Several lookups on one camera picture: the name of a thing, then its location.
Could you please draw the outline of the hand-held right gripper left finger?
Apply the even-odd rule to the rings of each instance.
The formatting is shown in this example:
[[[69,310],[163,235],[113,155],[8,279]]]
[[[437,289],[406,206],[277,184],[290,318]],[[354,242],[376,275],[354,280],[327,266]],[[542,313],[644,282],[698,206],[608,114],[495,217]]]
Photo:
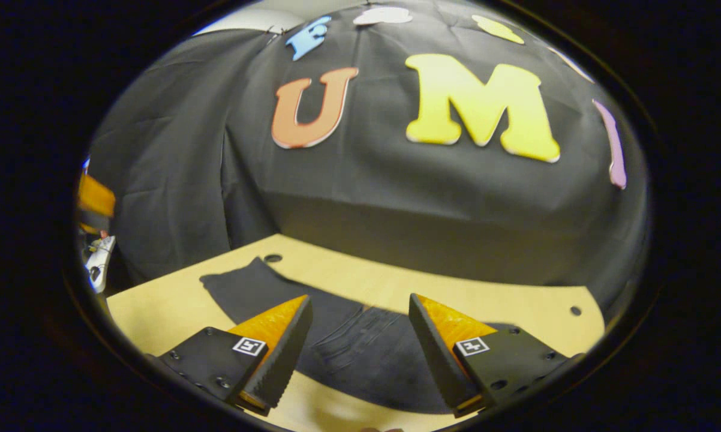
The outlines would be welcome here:
[[[188,389],[268,416],[286,391],[313,322],[309,295],[290,299],[229,330],[207,326],[157,356]]]

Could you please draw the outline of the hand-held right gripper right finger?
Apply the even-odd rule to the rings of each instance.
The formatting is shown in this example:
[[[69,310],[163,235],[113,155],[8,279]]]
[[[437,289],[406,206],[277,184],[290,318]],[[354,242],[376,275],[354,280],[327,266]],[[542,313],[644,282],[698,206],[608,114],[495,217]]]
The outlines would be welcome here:
[[[455,418],[515,404],[577,358],[516,323],[480,322],[420,293],[408,303],[426,366]]]

